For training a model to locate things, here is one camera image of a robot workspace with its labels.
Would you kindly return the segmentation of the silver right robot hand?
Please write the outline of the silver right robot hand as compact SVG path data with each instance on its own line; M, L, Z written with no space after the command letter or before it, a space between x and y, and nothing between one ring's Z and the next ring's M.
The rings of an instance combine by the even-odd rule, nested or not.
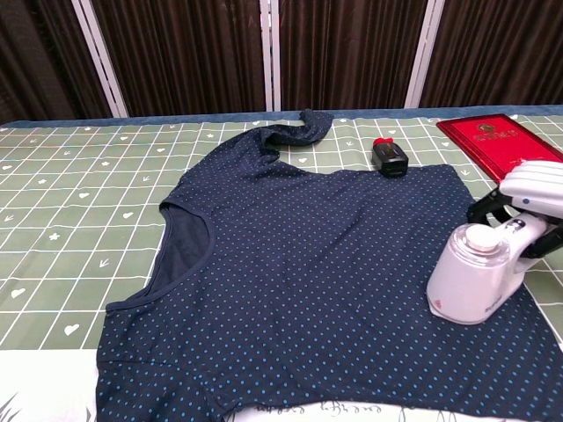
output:
M487 216L504 223L506 207L545 219L548 229L528 246L525 258L542 258L563 247L563 163L531 160L518 164L490 193L469 206L469 223L488 224Z

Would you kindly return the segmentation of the white handheld steamer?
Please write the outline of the white handheld steamer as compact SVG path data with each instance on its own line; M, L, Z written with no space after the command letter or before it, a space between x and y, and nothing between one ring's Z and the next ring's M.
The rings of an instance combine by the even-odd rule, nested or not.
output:
M537 261L524 250L548 229L522 213L493 228L467 223L450 235L427 284L432 314L456 324L487 320L522 284Z

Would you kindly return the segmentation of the navy dotted t-shirt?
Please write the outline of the navy dotted t-shirt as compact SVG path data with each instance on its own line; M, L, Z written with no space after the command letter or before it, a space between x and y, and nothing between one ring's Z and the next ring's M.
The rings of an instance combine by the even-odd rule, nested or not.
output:
M98 422L323 401L563 422L563 352L527 291L474 326L429 310L428 277L472 203L456 171L300 170L278 147L333 123L301 118L223 142L161 203L150 282L106 308Z

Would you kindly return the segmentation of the red certificate book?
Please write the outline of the red certificate book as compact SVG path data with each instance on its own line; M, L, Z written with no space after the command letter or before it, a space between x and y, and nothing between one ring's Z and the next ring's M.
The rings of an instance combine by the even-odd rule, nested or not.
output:
M525 161L563 163L563 152L506 114L443 120L436 126L495 182Z

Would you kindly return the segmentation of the dark brown partition panel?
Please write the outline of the dark brown partition panel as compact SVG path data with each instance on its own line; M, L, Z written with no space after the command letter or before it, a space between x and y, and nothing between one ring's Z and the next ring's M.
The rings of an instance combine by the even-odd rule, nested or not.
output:
M428 0L280 0L281 108L403 107Z
M260 0L91 0L128 114L266 108Z
M445 0L422 107L563 104L563 0Z
M111 115L71 0L0 0L0 124Z

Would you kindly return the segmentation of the small black red-capped bottle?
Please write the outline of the small black red-capped bottle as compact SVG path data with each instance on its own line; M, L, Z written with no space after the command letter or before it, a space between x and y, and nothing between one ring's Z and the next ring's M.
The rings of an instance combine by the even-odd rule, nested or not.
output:
M407 174L409 158L392 138L376 138L372 144L371 162L387 178Z

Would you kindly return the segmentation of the blue table pad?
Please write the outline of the blue table pad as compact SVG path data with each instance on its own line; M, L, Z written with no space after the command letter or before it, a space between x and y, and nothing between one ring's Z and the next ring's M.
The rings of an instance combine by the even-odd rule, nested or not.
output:
M562 115L563 104L560 105L476 105L463 107L437 108L399 108L399 109L352 109L329 110L329 114L340 119L411 119L440 118L456 119L471 116L503 113L506 115L522 114L527 116ZM84 120L15 120L0 124L4 128L34 127L110 127L110 126L143 126L177 123L224 123L251 122L255 120L299 120L298 111L253 112L253 113L211 113L190 115L144 116L128 118L103 118Z

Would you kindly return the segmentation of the green checked tablecloth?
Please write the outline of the green checked tablecloth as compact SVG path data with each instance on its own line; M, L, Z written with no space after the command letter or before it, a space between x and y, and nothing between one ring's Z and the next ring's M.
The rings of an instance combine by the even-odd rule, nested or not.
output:
M509 115L558 149L563 116ZM494 183L436 126L440 118L335 120L326 140L282 150L315 172L371 170L392 137L409 164L450 164L477 199ZM96 422L96 348L108 302L149 281L164 230L158 203L217 144L296 120L0 129L0 422ZM563 251L527 290L563 349ZM227 422L478 422L445 411L331 402L258 407Z

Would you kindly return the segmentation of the white partition frame post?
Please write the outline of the white partition frame post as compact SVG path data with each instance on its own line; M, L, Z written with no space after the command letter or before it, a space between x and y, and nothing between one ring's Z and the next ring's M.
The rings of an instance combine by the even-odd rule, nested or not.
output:
M128 108L93 4L91 0L70 1L112 116L114 118L127 118Z
M409 79L404 103L405 109L420 107L420 99L426 83L431 57L434 51L436 36L441 22L446 0L428 0L420 29L416 54Z
M259 0L260 37L267 112L282 109L280 0Z

